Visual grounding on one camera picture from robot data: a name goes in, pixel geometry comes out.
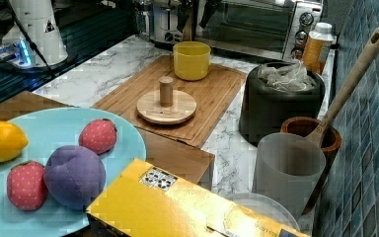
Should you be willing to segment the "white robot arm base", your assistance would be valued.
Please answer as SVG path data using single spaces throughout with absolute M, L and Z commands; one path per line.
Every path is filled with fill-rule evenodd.
M 2 38 L 0 59 L 23 73 L 54 72 L 76 57 L 56 25 L 51 0 L 6 0 L 14 26 Z

